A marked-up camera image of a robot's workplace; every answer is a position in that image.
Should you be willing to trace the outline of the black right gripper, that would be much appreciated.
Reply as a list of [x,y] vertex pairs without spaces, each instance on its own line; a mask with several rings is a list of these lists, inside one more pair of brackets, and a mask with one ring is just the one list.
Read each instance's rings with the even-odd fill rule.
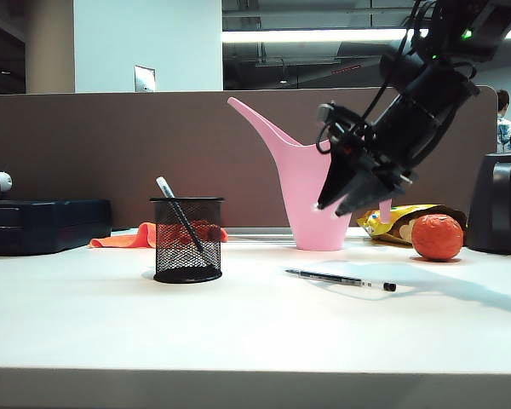
[[316,149],[330,157],[330,167],[316,207],[339,201],[336,215],[346,215],[402,194],[418,174],[373,145],[373,127],[334,102],[318,106],[321,131]]

